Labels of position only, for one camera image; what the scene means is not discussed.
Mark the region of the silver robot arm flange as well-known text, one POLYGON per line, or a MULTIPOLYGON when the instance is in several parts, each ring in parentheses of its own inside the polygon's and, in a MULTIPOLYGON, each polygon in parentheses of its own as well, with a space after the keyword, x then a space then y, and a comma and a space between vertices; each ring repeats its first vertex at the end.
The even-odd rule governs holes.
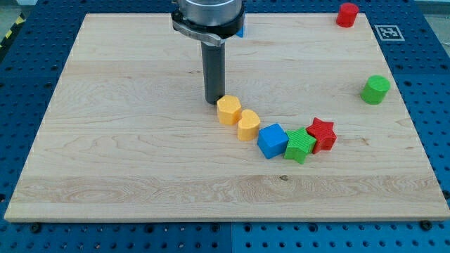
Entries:
POLYGON ((219 48, 242 29, 245 6, 242 0, 179 0, 171 19, 175 31, 219 48))

